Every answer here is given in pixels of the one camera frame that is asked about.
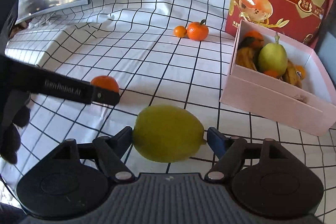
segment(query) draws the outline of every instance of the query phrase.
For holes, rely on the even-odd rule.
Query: white tablecloth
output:
[[[0,162],[4,179],[19,179],[66,138],[78,143],[113,136],[134,126],[148,105],[171,104],[190,111],[205,129],[238,135],[249,142],[273,138],[317,174],[325,195],[316,215],[336,219],[336,127],[315,137],[277,122],[219,103],[231,58],[233,37],[225,33],[230,0],[91,0],[91,4],[35,18],[18,33],[6,54],[58,73],[90,81],[111,75],[119,83],[115,107],[83,105],[44,95],[33,96],[31,122],[21,131],[15,166]],[[178,25],[206,19],[209,36],[196,42],[173,36]],[[172,164],[146,160],[132,148],[123,161],[139,172],[200,172],[217,159],[208,145],[194,157]],[[258,161],[246,161],[246,165]],[[93,162],[84,164],[94,167]]]

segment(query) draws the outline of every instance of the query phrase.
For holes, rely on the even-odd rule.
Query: black grid line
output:
[[[38,105],[38,108],[37,108],[36,112],[34,113],[34,115],[33,115],[32,117],[30,117],[30,122],[34,119],[34,117],[36,116],[37,112],[41,109],[42,105],[44,104],[44,102],[45,102],[46,100],[47,100],[47,96],[46,96],[45,99],[43,100],[42,104],[41,104],[41,105]],[[22,133],[21,133],[21,138],[22,138],[22,135],[26,132],[26,129],[27,129],[27,128],[28,128],[28,127],[25,127],[25,129],[22,131]],[[31,150],[29,150],[27,147],[25,147],[25,146],[23,145],[23,143],[21,143],[21,145],[23,145],[23,146],[24,146],[24,147],[25,147],[25,148],[32,154],[32,151],[34,150],[34,148],[35,148],[36,144],[38,143],[38,141],[40,140],[41,136],[42,136],[42,133],[41,133],[41,135],[39,136],[39,138],[37,139],[35,145],[33,146],[33,148],[32,148]],[[24,165],[23,165],[23,167],[22,167],[22,170],[25,168],[28,159],[29,159],[29,156],[27,157],[27,159],[26,159],[26,161],[25,161],[25,163],[24,163]]]
[[[80,28],[78,28],[75,24],[74,24],[74,26],[76,26],[77,27],[77,29],[82,29],[82,28],[85,28],[85,27],[87,27],[87,26],[89,26],[89,27],[91,27],[91,28],[94,28],[94,29],[96,29],[96,30],[100,30],[100,29],[98,29],[98,28],[96,28],[95,26],[90,26],[89,25],[89,23],[82,23],[83,24],[83,26],[81,26]],[[89,34],[94,34],[94,32],[93,33],[90,33],[88,30],[86,30],[86,29],[83,29],[83,31],[85,31],[85,32],[87,32],[87,33],[89,33]],[[45,31],[30,31],[30,32],[27,32],[27,34],[30,34],[30,33],[36,33],[36,32],[45,32]],[[59,32],[65,32],[67,35],[69,35],[70,36],[70,34],[67,32],[67,30],[59,30]],[[116,31],[116,30],[110,30],[110,31],[108,31],[108,32],[114,32],[114,33],[125,33],[124,31]],[[142,34],[143,32],[134,32],[134,31],[129,31],[128,33],[139,33],[139,34]],[[163,35],[164,36],[167,36],[167,37],[175,37],[174,35],[172,35],[172,34],[168,34],[168,33],[163,33]],[[210,34],[208,37],[217,37],[217,38],[220,38],[221,37],[221,35],[216,35],[216,34]],[[227,40],[231,40],[232,42],[234,41],[234,39],[231,39],[231,38],[226,38],[226,37],[223,37],[224,39],[227,39]],[[32,39],[22,39],[22,40],[15,40],[15,41],[12,41],[11,42],[11,44],[13,44],[13,43],[15,43],[15,42],[31,42],[31,41],[33,41],[33,42],[35,42],[35,41],[45,41],[45,40],[32,40]],[[204,41],[206,41],[206,42],[212,42],[212,43],[216,43],[216,44],[219,44],[220,42],[213,42],[213,41],[209,41],[209,40],[204,40]],[[233,47],[233,44],[232,45],[229,45],[229,44],[225,44],[224,42],[222,42],[222,44],[223,45],[227,45],[227,46],[231,46],[231,47]]]
[[[325,168],[324,168],[324,154],[323,154],[323,150],[322,150],[322,147],[320,146],[320,150],[321,150],[321,153],[322,153],[322,165],[323,165],[323,178],[324,178],[324,187],[326,187],[326,172],[325,172]],[[324,213],[323,213],[323,223],[324,223],[324,218],[325,218],[325,215],[326,215],[326,203],[327,203],[327,194],[325,193],[324,194]]]
[[[134,1],[134,2],[129,2],[128,4],[142,4],[142,3],[148,3],[148,4],[150,4],[150,3],[154,3],[154,2],[152,2],[152,1],[144,1],[144,2],[141,2],[141,1]],[[166,2],[166,1],[158,1],[157,3],[162,3],[162,4],[170,4],[169,2]],[[182,6],[182,5],[179,5],[179,4],[174,4],[175,6],[177,6],[177,7],[184,7],[184,6]],[[213,5],[210,5],[209,4],[209,6],[212,6],[212,7],[215,7],[215,8],[221,8],[222,9],[222,7],[217,7],[217,6],[213,6]],[[99,5],[99,6],[96,6],[95,8],[100,8],[100,7],[102,7],[102,8],[104,8],[104,5]],[[212,15],[212,16],[216,16],[216,17],[219,17],[218,15],[215,15],[215,14],[212,14],[212,13],[209,13],[209,15]],[[83,20],[83,19],[88,19],[88,18],[90,18],[92,15],[90,15],[90,16],[88,16],[88,17],[85,17],[85,18],[81,18],[81,20]]]
[[[336,188],[336,186],[334,186],[334,187],[330,187],[330,188],[326,188],[326,189],[324,189],[324,191],[328,191],[328,190],[332,190],[332,189],[335,189]]]
[[[144,94],[144,95],[148,95],[148,96],[152,96],[152,95],[150,95],[150,94],[147,94],[147,93],[141,93],[141,92],[137,92],[137,91],[134,91],[134,90],[128,90],[128,91],[131,91],[131,92],[134,92],[134,93],[139,93],[139,94]],[[184,101],[182,101],[182,100],[176,100],[176,99],[171,99],[171,98],[162,97],[162,96],[155,96],[155,97],[156,97],[156,98],[168,99],[168,100],[172,100],[172,101],[176,101],[176,102],[184,103]],[[97,130],[96,128],[89,127],[89,126],[87,126],[87,125],[84,125],[84,124],[82,124],[82,123],[76,121],[76,120],[73,120],[73,119],[71,119],[71,118],[69,118],[69,117],[66,117],[66,116],[60,114],[60,113],[57,113],[56,111],[54,111],[54,110],[52,110],[52,109],[50,109],[50,108],[47,108],[47,107],[45,107],[45,106],[42,105],[42,104],[39,104],[38,102],[34,101],[33,99],[32,99],[32,101],[33,101],[35,104],[41,106],[42,108],[45,108],[45,109],[49,110],[50,112],[54,112],[54,113],[56,113],[57,115],[59,115],[59,116],[65,118],[65,119],[67,119],[67,120],[70,120],[70,121],[72,121],[72,122],[76,122],[77,124],[80,124],[80,125],[82,125],[82,126],[84,126],[84,127],[87,127],[87,128],[89,128],[89,129]],[[217,108],[215,108],[215,107],[204,106],[204,105],[195,104],[195,103],[191,103],[191,102],[188,102],[188,104],[197,105],[197,106],[202,106],[202,107],[207,107],[207,108],[217,109]],[[105,107],[105,108],[113,109],[113,106],[107,106],[107,105],[104,105],[104,107]],[[129,115],[137,116],[137,114],[134,114],[134,113],[131,113],[131,112],[127,112],[127,111],[122,110],[122,109],[118,109],[118,108],[116,108],[115,110],[120,111],[120,112],[124,112],[124,113],[129,114]],[[226,110],[226,109],[221,109],[221,110],[228,111],[228,112],[234,112],[234,111],[230,111],[230,110]],[[248,113],[241,113],[241,112],[234,112],[234,113],[239,113],[239,114],[243,114],[243,115],[249,115]],[[238,136],[238,135],[236,135],[236,134],[230,134],[230,133],[225,133],[225,135],[230,136],[230,137]],[[263,141],[263,139],[261,139],[261,138],[254,138],[254,137],[251,138],[251,135],[250,135],[250,136],[242,136],[242,135],[239,135],[239,136],[242,137],[242,138],[245,138],[245,139],[252,139],[252,141]],[[281,143],[281,144],[294,144],[294,145],[300,145],[300,146],[303,145],[303,146],[318,146],[318,147],[334,147],[333,145],[310,144],[310,143],[296,143],[296,142],[287,142],[287,141],[281,141],[280,143]],[[325,165],[324,167],[334,167],[334,166],[336,166],[336,165]],[[312,168],[312,169],[313,169],[313,168],[322,168],[322,167],[323,167],[323,166],[311,166],[311,167],[309,167],[309,168]]]
[[[131,80],[128,82],[128,84],[127,84],[127,86],[129,85],[129,83],[132,81],[132,79],[134,78],[134,75],[132,76],[132,78],[131,78]],[[104,125],[105,125],[105,123],[106,123],[106,121],[108,120],[108,118],[110,117],[110,114],[112,113],[112,111],[113,111],[113,109],[114,109],[115,107],[113,107],[112,109],[111,109],[111,111],[110,111],[110,113],[108,114],[108,116],[107,116],[107,118],[105,119],[105,121],[103,122],[103,124],[102,124],[102,126],[101,126],[101,128],[100,128],[100,130],[98,131],[98,133],[97,133],[97,135],[96,135],[96,137],[98,137],[98,135],[99,135],[99,133],[101,133],[102,132],[102,130],[103,130],[103,127],[104,127]],[[127,162],[127,160],[128,160],[128,157],[129,157],[129,155],[130,155],[130,152],[131,152],[131,150],[132,150],[132,148],[133,148],[133,146],[131,146],[131,148],[130,148],[130,150],[129,150],[129,153],[127,154],[127,157],[126,157],[126,159],[125,159],[125,164],[126,164],[126,162]]]
[[[82,80],[83,80],[83,78],[84,78],[89,72],[90,72],[90,70],[88,70],[88,71],[86,72],[86,74],[82,77]],[[65,137],[64,137],[64,139],[63,139],[63,141],[66,140],[68,134],[70,133],[71,129],[73,128],[73,126],[74,126],[76,123],[77,123],[77,124],[80,124],[80,125],[82,125],[82,126],[84,126],[84,127],[87,127],[87,128],[89,128],[89,129],[96,130],[95,128],[90,128],[90,127],[88,127],[87,125],[81,124],[81,123],[79,123],[79,122],[77,121],[77,119],[80,117],[81,113],[83,112],[84,108],[85,108],[85,105],[82,107],[82,109],[81,109],[80,112],[78,113],[76,119],[73,121],[73,124],[71,125],[70,129],[69,129],[68,132],[66,133],[66,135],[65,135]]]
[[[316,216],[316,217],[321,217],[321,216],[323,216],[323,219],[324,219],[324,216],[325,216],[326,214],[331,213],[331,212],[333,212],[333,211],[336,211],[336,208],[335,208],[335,209],[332,209],[332,210],[330,210],[330,211],[328,211],[328,212],[325,212],[325,213],[323,213],[323,214],[321,214],[321,215],[319,215],[319,216]]]
[[[51,56],[44,62],[44,64],[46,64],[46,63],[50,60],[50,58],[51,58]]]
[[[336,148],[335,148],[335,144],[334,144],[334,141],[333,141],[333,137],[331,136],[331,131],[330,131],[330,129],[329,129],[329,135],[330,135],[331,143],[332,143],[332,145],[333,145],[333,147],[334,147],[334,151],[335,151],[335,159],[336,159]]]
[[[133,149],[133,144],[131,144],[131,146],[130,146],[128,152],[127,152],[127,155],[126,155],[125,160],[124,160],[124,164],[126,164],[132,149]]]
[[[140,60],[140,59],[132,59],[132,58],[124,58],[124,57],[122,57],[121,59],[134,60],[134,61],[144,61],[144,60]],[[161,65],[165,65],[165,64],[163,64],[163,63],[154,62],[154,61],[150,61],[150,60],[145,60],[145,61],[146,61],[146,62],[149,62],[149,63],[153,63],[153,64],[161,64]],[[89,67],[89,68],[92,68],[92,66],[79,64],[79,62],[78,62],[78,63],[67,63],[67,62],[64,62],[64,64],[67,64],[67,65],[79,65],[79,66],[82,66],[82,67]],[[186,67],[183,67],[183,66],[172,65],[172,64],[170,64],[170,66],[177,67],[177,68],[186,68]],[[210,72],[210,71],[202,70],[202,69],[195,69],[195,70],[199,70],[199,71],[203,71],[203,72]]]
[[[191,11],[192,4],[193,4],[193,2],[191,1],[187,22],[189,22],[189,17],[190,17],[190,11]],[[197,60],[198,60],[198,54],[200,52],[200,48],[201,48],[201,42],[199,43],[199,46],[198,46],[198,49],[197,49],[196,60],[195,60],[194,68],[193,68],[193,73],[191,75],[191,80],[190,80],[190,84],[189,84],[189,88],[188,88],[187,97],[186,97],[185,103],[184,103],[184,109],[186,109],[186,107],[187,107],[188,98],[189,98],[192,82],[193,82],[193,79],[194,79],[194,74],[195,74],[195,70],[196,70],[196,66],[197,66]]]
[[[151,50],[155,47],[156,43],[157,43],[157,41],[155,42],[155,44],[153,45],[153,47],[148,51],[148,53],[147,53],[147,55],[146,55],[146,58],[147,58],[147,56],[150,54]],[[137,68],[137,70],[136,70],[135,73],[137,73],[137,71],[140,69],[141,65],[142,65],[143,62],[146,60],[146,58],[144,58],[144,60],[141,61],[142,63],[139,65],[139,67]],[[126,87],[125,87],[125,90],[127,89],[128,85],[132,82],[132,79],[134,78],[134,75],[132,76],[132,78],[130,79],[130,81],[127,83],[127,85],[126,85]],[[125,164],[127,163],[127,160],[128,160],[128,158],[129,158],[129,155],[130,155],[132,149],[133,149],[133,145],[131,146],[131,148],[130,148],[130,150],[129,150],[127,156],[126,156],[126,159],[125,159],[125,161],[124,161]]]
[[[116,10],[116,11],[113,11],[114,13],[116,13],[116,12],[120,12],[120,11],[123,11],[124,9],[120,9],[120,10]],[[149,13],[149,14],[155,14],[155,15],[160,15],[160,16],[162,16],[161,14],[158,14],[158,13],[152,13],[152,12],[148,12],[148,11],[142,11],[143,13]],[[91,18],[92,16],[96,16],[96,15],[90,15],[89,17],[87,17],[87,18],[83,18],[83,19],[87,19],[87,20],[89,20],[89,18]],[[125,22],[125,23],[129,23],[129,21],[126,21],[126,20],[119,20],[119,22]],[[139,24],[139,25],[143,25],[143,26],[147,26],[147,24],[144,24],[144,23],[137,23],[137,24]],[[155,28],[159,28],[159,29],[162,29],[162,30],[164,30],[164,28],[163,27],[159,27],[159,26],[154,26],[154,25],[150,25],[150,27],[155,27]],[[215,28],[215,27],[209,27],[209,29],[214,29],[214,30],[217,30],[217,31],[221,31],[221,29],[218,29],[218,28]]]
[[[47,137],[51,138],[53,141],[57,142],[58,144],[61,143],[60,141],[56,140],[55,138],[53,138],[53,137],[51,137],[50,135],[48,135],[47,133],[45,133],[43,130],[39,129],[39,128],[38,128],[36,125],[34,125],[33,123],[30,122],[29,124],[30,124],[32,127],[34,127],[35,129],[37,129],[38,131],[40,131],[43,135],[46,135]]]
[[[154,94],[153,94],[153,96],[152,96],[152,98],[151,98],[151,101],[150,101],[150,103],[149,103],[149,106],[151,106],[152,103],[153,103],[153,100],[154,100],[154,98],[155,98],[155,95],[156,95],[157,91],[159,90],[159,86],[160,86],[160,84],[161,84],[161,82],[162,82],[162,80],[163,80],[163,77],[164,77],[164,75],[165,75],[165,73],[166,73],[166,71],[167,71],[167,69],[168,69],[168,67],[169,67],[169,64],[170,64],[170,62],[171,62],[171,60],[172,60],[172,58],[173,58],[173,56],[174,56],[175,51],[176,51],[177,47],[179,46],[180,41],[181,41],[181,38],[178,40],[178,42],[177,42],[177,44],[176,44],[176,46],[175,46],[175,49],[174,49],[172,55],[170,56],[170,59],[169,59],[167,65],[166,65],[166,68],[165,68],[165,70],[164,70],[164,72],[163,72],[163,74],[162,74],[162,76],[161,76],[161,78],[160,78],[160,80],[159,80],[159,83],[158,83],[158,85],[157,85],[157,87],[156,87],[156,89],[155,89],[155,91],[154,91]],[[169,173],[170,165],[171,165],[171,163],[168,163],[168,165],[167,165],[167,169],[166,169],[166,174]]]
[[[207,159],[202,159],[202,158],[198,158],[198,157],[189,157],[192,160],[200,160],[200,161],[206,161],[206,162],[211,162],[212,160],[207,160]]]
[[[68,49],[66,49],[65,47],[62,47],[62,46],[59,46],[59,47],[62,47],[62,48],[66,49],[67,51],[69,51],[69,52],[71,52],[71,53],[73,53],[73,54],[79,54],[79,55],[82,55],[82,56],[83,56],[82,59],[83,59],[85,56],[110,57],[110,56],[106,55],[107,52],[108,52],[109,50],[107,50],[106,53],[105,53],[103,56],[101,56],[101,55],[99,55],[99,54],[90,54],[90,52],[93,51],[97,46],[101,46],[101,47],[110,47],[110,49],[111,49],[112,47],[114,47],[114,48],[118,47],[118,46],[114,46],[114,45],[113,45],[113,46],[102,46],[102,45],[99,45],[99,44],[94,44],[94,47],[92,48],[92,50],[90,50],[89,53],[87,53],[87,54],[76,53],[76,51],[77,51],[81,46],[79,46],[79,47],[75,50],[75,52],[71,52],[70,50],[68,50]],[[132,47],[131,49],[135,49],[135,50],[146,50],[146,49],[143,49],[143,48],[136,48],[136,47]],[[41,51],[39,51],[39,50],[26,50],[26,53],[27,53],[27,52],[32,52],[32,53],[33,53],[33,52],[39,52],[39,53],[42,53],[42,52],[43,52],[43,54],[48,55],[48,59],[47,59],[47,61],[49,61],[50,59],[53,59],[53,60],[56,60],[57,62],[59,62],[59,63],[61,63],[61,64],[70,64],[70,65],[74,65],[74,63],[69,63],[69,62],[67,62],[67,60],[68,60],[69,58],[71,58],[71,56],[70,56],[66,61],[62,62],[62,61],[58,60],[57,58],[55,58],[55,57],[53,56],[53,54],[50,54],[50,53],[48,53],[47,51],[43,51],[43,50],[41,50]],[[181,56],[187,56],[187,57],[193,57],[193,56],[186,55],[186,54],[178,54],[178,53],[174,53],[174,54],[176,54],[176,55],[181,55]],[[142,61],[141,59],[126,58],[126,57],[123,57],[123,59]],[[204,58],[204,57],[199,57],[199,59],[204,59],[204,60],[213,61],[213,60],[210,59],[210,58]],[[161,64],[161,63],[153,62],[153,61],[149,61],[149,60],[147,60],[147,62],[156,63],[156,64]],[[218,74],[218,75],[219,75],[219,74],[222,74],[222,75],[225,75],[225,76],[226,76],[226,74],[223,74],[223,73],[220,73],[220,72],[211,72],[211,73]]]
[[[30,151],[29,148],[26,147],[23,143],[22,143],[21,145],[22,145],[24,148],[26,148],[28,151]],[[36,156],[33,152],[30,151],[30,154],[33,155],[37,160],[41,160],[41,159],[39,159],[38,156]]]
[[[299,132],[300,132],[300,138],[301,138],[301,143],[302,143],[302,149],[303,149],[303,153],[304,153],[304,164],[306,165],[306,151],[305,151],[305,146],[304,146],[304,144],[303,144],[301,130],[299,130]]]
[[[277,130],[278,130],[278,138],[279,138],[279,142],[281,143],[281,139],[280,139],[280,131],[279,131],[279,124],[277,122]]]
[[[327,168],[327,167],[336,167],[336,165],[325,165],[325,166],[311,166],[309,169],[317,169],[317,168]]]
[[[249,122],[250,122],[250,143],[253,142],[252,138],[252,118],[251,118],[251,112],[249,112]],[[250,166],[253,165],[252,159],[250,159]]]
[[[222,20],[222,26],[224,24],[224,8],[223,8],[223,20]],[[222,43],[219,44],[220,45],[220,63],[222,64],[223,60],[222,60]],[[220,76],[219,76],[219,88],[221,89],[223,86],[223,76],[222,76],[222,66],[220,66]],[[217,114],[217,126],[216,129],[219,130],[219,123],[220,123],[220,119],[221,119],[221,90],[219,91],[219,102],[218,102],[218,114]],[[212,156],[212,167],[215,165],[215,159],[216,159],[216,155],[215,153]]]

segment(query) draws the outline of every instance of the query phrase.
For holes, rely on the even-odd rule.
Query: mandarin orange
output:
[[[174,35],[176,37],[182,38],[185,37],[187,34],[187,29],[184,26],[177,26],[174,29]]]
[[[275,70],[266,70],[263,72],[263,74],[274,77],[274,78],[279,78],[279,75]]]
[[[254,49],[260,49],[264,46],[264,38],[260,32],[257,31],[249,31],[245,33],[243,36],[243,39],[247,37],[252,37],[254,39],[248,39],[248,47],[254,48]]]
[[[91,85],[98,86],[102,89],[119,92],[119,85],[117,81],[111,76],[107,75],[97,76],[91,80]]]
[[[205,19],[190,23],[187,28],[188,37],[195,41],[204,40],[209,34],[209,28],[204,23]]]

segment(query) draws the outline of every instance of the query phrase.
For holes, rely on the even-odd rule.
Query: metal rivet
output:
[[[224,174],[219,171],[213,171],[208,174],[208,178],[211,180],[221,180],[224,178]]]
[[[118,180],[127,180],[132,177],[132,174],[127,171],[118,172],[115,174],[115,178]]]

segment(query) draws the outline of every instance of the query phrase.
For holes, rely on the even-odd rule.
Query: pink box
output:
[[[288,58],[306,70],[302,89],[236,64],[238,44],[245,33],[256,30],[265,43],[274,42],[275,31],[241,21],[221,103],[322,136],[336,121],[336,90],[315,51],[283,34],[279,43]],[[303,103],[296,98],[305,98]]]

